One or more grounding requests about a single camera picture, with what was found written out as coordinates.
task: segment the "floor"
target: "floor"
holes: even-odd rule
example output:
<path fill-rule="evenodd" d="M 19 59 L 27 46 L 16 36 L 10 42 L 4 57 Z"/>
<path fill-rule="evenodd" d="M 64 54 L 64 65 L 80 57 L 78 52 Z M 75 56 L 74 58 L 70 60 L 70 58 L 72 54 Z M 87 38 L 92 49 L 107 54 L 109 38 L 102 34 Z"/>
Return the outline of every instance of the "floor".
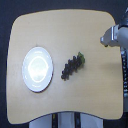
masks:
<path fill-rule="evenodd" d="M 18 16 L 51 9 L 92 9 L 109 12 L 115 22 L 119 23 L 127 6 L 127 0 L 0 0 L 0 128 L 29 127 L 28 123 L 11 125 L 7 120 L 7 51 L 12 24 Z M 128 114 L 124 113 L 120 120 L 105 120 L 104 128 L 126 128 L 126 120 L 128 120 Z"/>

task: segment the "table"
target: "table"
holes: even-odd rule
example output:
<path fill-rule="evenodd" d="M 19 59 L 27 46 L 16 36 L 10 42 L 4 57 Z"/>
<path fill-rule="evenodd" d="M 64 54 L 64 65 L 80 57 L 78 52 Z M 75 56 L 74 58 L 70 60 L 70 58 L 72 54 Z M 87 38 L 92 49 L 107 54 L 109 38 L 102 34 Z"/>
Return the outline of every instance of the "table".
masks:
<path fill-rule="evenodd" d="M 100 37 L 114 20 L 106 12 L 55 10 L 20 16 L 13 24 L 7 61 L 7 115 L 12 124 L 54 112 L 77 111 L 104 119 L 123 113 L 120 48 L 105 48 Z M 33 47 L 51 55 L 54 72 L 49 87 L 30 91 L 22 78 L 25 55 Z M 86 62 L 69 80 L 61 79 L 64 64 L 78 52 Z"/>

